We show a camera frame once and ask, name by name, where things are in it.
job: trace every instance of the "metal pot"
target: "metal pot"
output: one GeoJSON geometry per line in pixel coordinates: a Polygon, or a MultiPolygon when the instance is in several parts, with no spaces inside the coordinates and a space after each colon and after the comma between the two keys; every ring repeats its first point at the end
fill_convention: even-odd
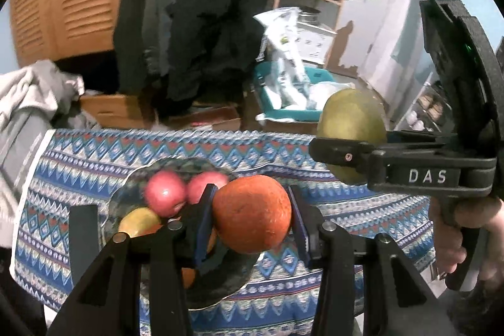
{"type": "Polygon", "coordinates": [[[298,22],[308,23],[309,25],[318,26],[318,15],[320,11],[307,6],[301,7],[301,12],[297,17],[298,22]]]}

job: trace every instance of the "screw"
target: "screw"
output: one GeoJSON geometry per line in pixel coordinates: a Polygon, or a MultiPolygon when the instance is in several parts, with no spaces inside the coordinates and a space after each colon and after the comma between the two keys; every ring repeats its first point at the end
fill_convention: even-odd
{"type": "Polygon", "coordinates": [[[322,223],[322,228],[326,231],[333,232],[336,230],[336,224],[331,221],[324,221],[322,223]]]}
{"type": "Polygon", "coordinates": [[[124,232],[118,232],[112,237],[112,240],[116,244],[120,244],[121,242],[124,242],[128,236],[124,232]]]}
{"type": "Polygon", "coordinates": [[[390,244],[392,242],[392,238],[384,232],[378,234],[378,240],[383,244],[390,244]]]}
{"type": "Polygon", "coordinates": [[[170,231],[178,231],[183,227],[183,224],[179,220],[170,221],[168,223],[168,229],[170,231]]]}

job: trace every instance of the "white wall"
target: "white wall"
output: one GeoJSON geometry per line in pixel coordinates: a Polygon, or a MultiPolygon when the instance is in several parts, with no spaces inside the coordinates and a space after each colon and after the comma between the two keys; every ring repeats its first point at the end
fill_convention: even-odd
{"type": "Polygon", "coordinates": [[[17,70],[18,60],[12,39],[9,0],[0,10],[0,74],[17,70]]]}
{"type": "Polygon", "coordinates": [[[344,68],[357,67],[362,69],[366,63],[368,50],[374,43],[376,53],[381,45],[375,43],[380,31],[390,27],[384,26],[387,15],[394,15],[397,20],[399,15],[395,3],[404,3],[405,0],[347,0],[343,4],[338,29],[353,22],[353,30],[348,38],[348,43],[339,65],[344,68]]]}

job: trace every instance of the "tablecloth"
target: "tablecloth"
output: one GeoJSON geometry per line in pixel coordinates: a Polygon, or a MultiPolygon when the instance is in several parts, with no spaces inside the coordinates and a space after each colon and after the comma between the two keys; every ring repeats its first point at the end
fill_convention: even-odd
{"type": "MultiPolygon", "coordinates": [[[[337,181],[308,154],[312,136],[145,130],[51,130],[31,166],[17,215],[11,274],[46,306],[59,310],[72,290],[69,208],[96,204],[100,222],[129,173],[164,157],[199,157],[236,176],[265,174],[298,184],[326,219],[351,233],[387,232],[421,271],[434,259],[428,197],[377,194],[337,181]]],[[[317,304],[320,271],[308,271],[291,237],[264,252],[238,292],[218,305],[191,311],[196,335],[307,334],[317,304]]],[[[356,313],[363,306],[362,270],[356,268],[356,313]]],[[[149,303],[140,298],[140,327],[150,334],[149,303]]]]}

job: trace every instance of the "hand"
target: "hand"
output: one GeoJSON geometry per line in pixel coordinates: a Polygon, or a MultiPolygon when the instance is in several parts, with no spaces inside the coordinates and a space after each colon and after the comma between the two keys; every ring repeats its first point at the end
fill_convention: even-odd
{"type": "MultiPolygon", "coordinates": [[[[462,232],[443,222],[437,199],[430,200],[429,219],[434,223],[434,248],[439,272],[453,273],[464,262],[467,252],[462,247],[462,232]]],[[[504,206],[498,198],[462,200],[455,208],[455,221],[460,227],[485,228],[490,233],[486,259],[479,273],[482,281],[500,285],[504,278],[504,206]]]]}

